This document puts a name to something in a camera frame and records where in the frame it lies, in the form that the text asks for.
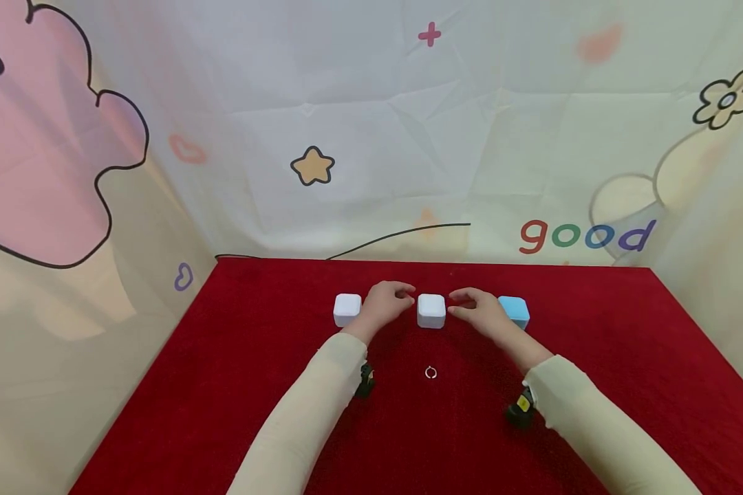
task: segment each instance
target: backdrop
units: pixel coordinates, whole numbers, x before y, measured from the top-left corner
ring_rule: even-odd
[[[648,265],[743,376],[743,0],[0,0],[0,493],[220,254]]]

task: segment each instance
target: hand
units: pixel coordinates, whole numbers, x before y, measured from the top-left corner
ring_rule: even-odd
[[[553,358],[553,353],[514,324],[498,298],[490,292],[466,287],[451,292],[449,297],[460,303],[459,306],[450,306],[449,314],[470,323],[480,334],[492,339],[523,375]]]
[[[477,332],[496,340],[503,332],[519,328],[509,319],[498,298],[490,292],[480,291],[474,287],[457,289],[449,297],[459,303],[449,307],[449,314],[468,322]]]
[[[413,306],[415,299],[409,294],[415,290],[416,287],[404,282],[383,280],[377,283],[369,289],[360,313],[341,331],[368,345],[381,328]]]

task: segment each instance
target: white cube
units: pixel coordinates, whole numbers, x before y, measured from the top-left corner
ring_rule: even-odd
[[[360,296],[357,294],[339,294],[333,306],[333,320],[336,327],[344,328],[360,313]]]
[[[446,322],[446,301],[438,294],[418,296],[418,326],[422,328],[443,328]]]

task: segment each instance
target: yellow label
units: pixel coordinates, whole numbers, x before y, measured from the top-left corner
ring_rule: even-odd
[[[527,413],[528,410],[531,408],[531,403],[528,402],[528,399],[526,397],[519,397],[517,400],[517,406],[520,407],[524,413]]]

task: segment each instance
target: black object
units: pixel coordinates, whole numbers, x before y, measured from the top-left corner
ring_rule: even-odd
[[[507,408],[506,420],[518,429],[525,429],[531,426],[534,411],[536,411],[534,397],[531,395],[531,389],[525,387],[517,402]]]
[[[372,366],[366,363],[360,367],[360,385],[358,386],[358,390],[355,390],[355,397],[368,397],[374,385],[374,370]]]

